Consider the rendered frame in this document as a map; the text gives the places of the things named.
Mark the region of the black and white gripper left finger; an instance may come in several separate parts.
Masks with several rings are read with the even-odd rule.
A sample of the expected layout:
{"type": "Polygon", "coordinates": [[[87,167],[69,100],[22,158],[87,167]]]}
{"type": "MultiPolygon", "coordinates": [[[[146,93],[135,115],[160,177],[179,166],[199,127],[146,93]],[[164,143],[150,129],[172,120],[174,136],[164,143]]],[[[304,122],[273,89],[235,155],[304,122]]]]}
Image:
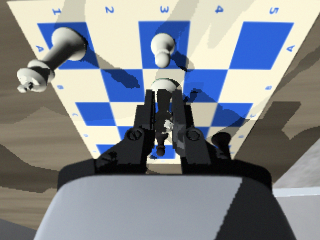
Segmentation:
{"type": "Polygon", "coordinates": [[[68,181],[87,174],[145,173],[147,156],[155,149],[155,91],[146,89],[144,105],[137,105],[133,127],[124,139],[102,153],[63,167],[58,174],[57,192],[68,181]]]}

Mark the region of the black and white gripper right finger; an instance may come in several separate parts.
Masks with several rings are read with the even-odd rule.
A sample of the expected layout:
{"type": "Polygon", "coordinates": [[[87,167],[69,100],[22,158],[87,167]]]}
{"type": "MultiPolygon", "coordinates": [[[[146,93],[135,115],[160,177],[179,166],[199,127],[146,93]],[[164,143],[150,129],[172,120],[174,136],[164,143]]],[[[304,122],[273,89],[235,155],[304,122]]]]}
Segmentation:
{"type": "Polygon", "coordinates": [[[227,154],[204,139],[195,128],[191,105],[184,105],[181,89],[172,91],[172,148],[180,156],[182,174],[234,174],[252,178],[267,186],[271,192],[271,174],[264,167],[227,154]],[[213,172],[214,171],[214,172],[213,172]]]}

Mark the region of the blue and cream chessboard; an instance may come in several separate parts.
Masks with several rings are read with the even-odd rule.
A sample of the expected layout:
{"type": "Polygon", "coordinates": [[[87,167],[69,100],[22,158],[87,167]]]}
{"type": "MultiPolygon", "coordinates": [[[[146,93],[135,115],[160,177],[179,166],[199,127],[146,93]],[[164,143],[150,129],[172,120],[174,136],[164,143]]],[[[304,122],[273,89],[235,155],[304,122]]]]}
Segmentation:
{"type": "Polygon", "coordinates": [[[94,159],[124,139],[146,89],[160,78],[182,90],[206,141],[231,135],[233,159],[320,12],[320,0],[7,3],[38,59],[60,27],[85,40],[84,57],[68,59],[51,84],[94,159]],[[158,33],[175,43],[166,68],[151,50],[158,33]]]}

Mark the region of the white pawn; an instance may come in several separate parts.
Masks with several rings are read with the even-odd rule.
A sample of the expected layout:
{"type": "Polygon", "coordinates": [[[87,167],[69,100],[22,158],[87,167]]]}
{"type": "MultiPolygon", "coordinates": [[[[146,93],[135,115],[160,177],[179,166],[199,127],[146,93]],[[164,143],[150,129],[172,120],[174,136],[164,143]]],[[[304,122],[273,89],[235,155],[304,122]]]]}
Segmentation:
{"type": "Polygon", "coordinates": [[[166,68],[169,66],[174,48],[175,43],[171,35],[167,33],[158,33],[153,37],[151,41],[151,50],[155,54],[155,63],[159,68],[166,68]]]}

